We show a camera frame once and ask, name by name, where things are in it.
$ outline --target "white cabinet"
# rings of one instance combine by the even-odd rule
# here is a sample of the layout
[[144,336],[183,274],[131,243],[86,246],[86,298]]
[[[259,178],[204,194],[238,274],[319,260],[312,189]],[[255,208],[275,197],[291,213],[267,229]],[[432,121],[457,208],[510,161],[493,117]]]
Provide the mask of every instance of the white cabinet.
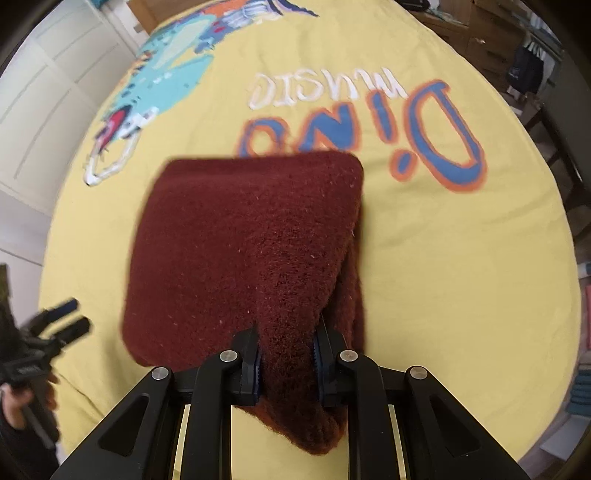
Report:
[[0,190],[50,215],[88,124],[133,60],[86,0],[43,19],[0,77]]

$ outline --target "floor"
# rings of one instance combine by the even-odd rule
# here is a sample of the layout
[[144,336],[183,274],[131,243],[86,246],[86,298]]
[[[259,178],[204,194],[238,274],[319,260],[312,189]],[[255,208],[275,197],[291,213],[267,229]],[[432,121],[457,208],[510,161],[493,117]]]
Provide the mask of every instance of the floor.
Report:
[[[528,118],[533,114],[533,111],[524,111],[522,122],[527,122]],[[548,160],[550,156],[555,152],[555,149],[550,141],[549,136],[545,132],[541,125],[537,125],[530,132],[532,139],[538,147],[542,156]],[[560,191],[561,197],[564,199],[571,187],[572,182],[566,172],[564,164],[558,160],[552,165],[552,174],[556,179],[558,190]],[[591,222],[591,209],[586,206],[578,207],[572,210],[567,215],[570,229],[573,234],[580,231],[584,226]],[[586,238],[582,239],[575,246],[575,256],[577,263],[591,261],[591,234]],[[584,299],[584,288],[591,284],[591,278],[587,278],[581,281],[582,298]],[[586,339],[587,339],[587,322],[583,319],[587,318],[586,302],[582,303],[582,321],[581,321],[581,335],[579,343],[579,358],[586,353]],[[540,449],[539,445],[542,444],[548,437],[550,437],[569,417],[564,411],[567,404],[567,397],[564,399],[562,408],[557,413],[554,421],[549,425],[546,432],[542,435],[540,440],[532,447],[532,449],[524,456],[519,464],[525,469],[530,477],[536,480],[550,480],[553,475],[560,469],[562,461],[557,460],[549,453]]]

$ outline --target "cabinet door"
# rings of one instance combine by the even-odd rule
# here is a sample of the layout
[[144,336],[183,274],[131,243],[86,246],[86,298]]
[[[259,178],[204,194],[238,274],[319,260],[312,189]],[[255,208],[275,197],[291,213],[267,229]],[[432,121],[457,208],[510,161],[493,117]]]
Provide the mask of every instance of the cabinet door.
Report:
[[505,73],[513,62],[514,50],[503,45],[472,37],[468,41],[466,59],[475,66]]
[[523,40],[525,31],[505,18],[480,7],[474,7],[470,16],[470,34],[472,37],[515,50]]
[[466,46],[468,44],[467,34],[456,32],[439,25],[426,24],[426,26],[433,30],[445,43],[450,44],[460,55],[464,56],[466,54]]

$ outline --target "hand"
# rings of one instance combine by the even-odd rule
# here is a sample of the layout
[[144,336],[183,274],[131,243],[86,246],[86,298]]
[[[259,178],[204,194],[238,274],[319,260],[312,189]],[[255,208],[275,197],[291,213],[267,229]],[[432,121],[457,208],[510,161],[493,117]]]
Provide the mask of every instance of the hand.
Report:
[[[59,379],[50,373],[47,378],[51,383],[59,383]],[[51,383],[47,386],[47,408],[54,411],[57,408],[56,391]],[[22,413],[22,408],[33,401],[33,392],[30,388],[12,388],[8,384],[0,387],[2,389],[2,412],[8,424],[16,430],[27,428],[27,420]]]

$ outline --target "maroon towel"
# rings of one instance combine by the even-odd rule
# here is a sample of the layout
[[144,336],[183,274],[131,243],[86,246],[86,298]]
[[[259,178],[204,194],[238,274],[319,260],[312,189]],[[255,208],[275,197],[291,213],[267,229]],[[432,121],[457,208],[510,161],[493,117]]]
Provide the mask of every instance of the maroon towel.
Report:
[[362,182],[339,152],[170,163],[131,258],[123,338],[135,360],[195,367],[256,324],[264,392],[249,411],[310,453],[336,446],[346,413],[318,401],[313,334],[322,313],[363,348]]

